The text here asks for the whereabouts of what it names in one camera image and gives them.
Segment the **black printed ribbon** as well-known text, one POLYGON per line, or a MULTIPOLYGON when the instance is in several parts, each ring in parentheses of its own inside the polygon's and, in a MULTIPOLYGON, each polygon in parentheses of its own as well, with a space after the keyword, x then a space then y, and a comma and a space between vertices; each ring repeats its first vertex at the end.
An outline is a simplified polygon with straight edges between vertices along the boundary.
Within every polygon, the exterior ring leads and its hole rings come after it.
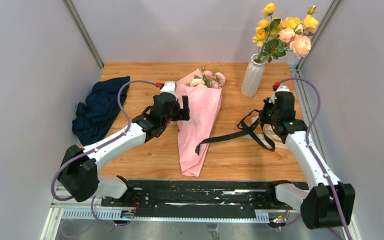
POLYGON ((269 139, 266 135, 264 135, 265 140, 268 142, 268 145, 270 146, 270 148, 269 148, 260 140, 260 138, 254 132, 254 130, 258 126, 260 126, 260 117, 259 117, 260 111, 261 110, 253 109, 248 115, 246 115, 237 125, 237 127, 240 129, 240 131, 237 131, 237 132, 234 132, 231 134, 221 135, 221 136, 209 137, 209 138, 202 140, 200 143, 197 144, 197 146, 194 150, 195 153, 198 156, 200 155, 201 145, 203 145, 203 144, 211 144, 211 143, 229 141, 229 140, 233 140, 233 139, 247 136, 247 135, 249 135, 252 139, 254 139, 264 149, 269 150, 271 152, 274 152, 276 150, 274 142, 271 139, 269 139), (245 119, 247 117, 249 117, 254 112, 258 113, 257 119, 251 125, 247 125, 245 123, 245 119))

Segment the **pink paper flower wrap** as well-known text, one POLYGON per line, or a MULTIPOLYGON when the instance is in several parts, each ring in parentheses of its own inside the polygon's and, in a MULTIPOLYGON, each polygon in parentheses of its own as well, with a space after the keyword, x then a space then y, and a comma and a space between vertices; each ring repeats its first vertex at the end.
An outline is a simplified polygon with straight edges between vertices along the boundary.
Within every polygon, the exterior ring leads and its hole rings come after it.
POLYGON ((195 76, 202 75, 202 71, 196 69, 176 82, 175 92, 181 107, 184 106, 182 97, 188 97, 190 119, 177 122, 180 171, 188 177, 198 177, 201 173, 209 145, 201 144, 199 154, 195 150, 199 143, 210 137, 222 102, 220 88, 186 85, 195 76))

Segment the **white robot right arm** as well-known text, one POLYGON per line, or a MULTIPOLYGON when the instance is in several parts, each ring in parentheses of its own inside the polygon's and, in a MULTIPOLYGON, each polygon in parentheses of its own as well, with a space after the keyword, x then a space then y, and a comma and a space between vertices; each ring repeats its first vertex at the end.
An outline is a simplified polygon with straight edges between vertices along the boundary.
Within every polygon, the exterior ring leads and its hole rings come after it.
POLYGON ((328 167, 310 139, 308 127, 296 119, 295 97, 289 90, 277 90, 264 100, 261 114, 267 124, 296 158, 309 190, 277 181, 265 195, 266 204, 278 209, 283 204, 297 210, 308 229, 346 227, 351 222, 356 192, 328 167))

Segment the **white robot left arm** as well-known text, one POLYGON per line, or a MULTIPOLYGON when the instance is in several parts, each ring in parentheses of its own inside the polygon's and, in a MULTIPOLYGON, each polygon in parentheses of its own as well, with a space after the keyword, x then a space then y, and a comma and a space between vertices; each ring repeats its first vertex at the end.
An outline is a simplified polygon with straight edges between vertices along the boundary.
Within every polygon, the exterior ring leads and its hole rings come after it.
POLYGON ((190 119, 189 99, 180 100, 172 93, 162 92, 125 128, 92 145, 69 147, 57 173, 57 180, 69 192, 69 199, 81 203, 94 196, 111 197, 120 206, 133 201, 133 187, 122 176, 109 177, 99 171, 131 148, 158 138, 171 122, 190 119))

